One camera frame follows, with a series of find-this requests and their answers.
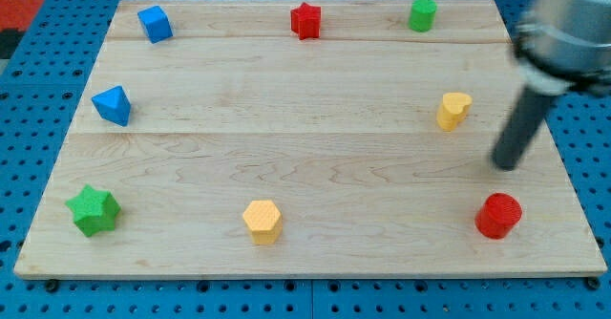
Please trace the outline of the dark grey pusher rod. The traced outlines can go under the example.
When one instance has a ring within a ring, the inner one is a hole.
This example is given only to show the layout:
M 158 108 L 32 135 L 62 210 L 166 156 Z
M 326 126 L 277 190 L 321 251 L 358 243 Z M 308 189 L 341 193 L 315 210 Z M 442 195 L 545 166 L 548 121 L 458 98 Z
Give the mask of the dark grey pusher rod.
M 529 85 L 523 87 L 491 152 L 496 168 L 516 169 L 556 98 L 540 94 Z

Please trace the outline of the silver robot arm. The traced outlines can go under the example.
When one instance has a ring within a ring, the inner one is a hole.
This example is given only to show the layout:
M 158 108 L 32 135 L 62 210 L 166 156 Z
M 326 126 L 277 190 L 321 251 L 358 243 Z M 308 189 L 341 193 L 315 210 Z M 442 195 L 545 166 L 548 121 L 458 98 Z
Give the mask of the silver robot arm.
M 505 171 L 517 167 L 558 97 L 610 94 L 610 0 L 534 0 L 516 31 L 525 83 L 491 151 Z

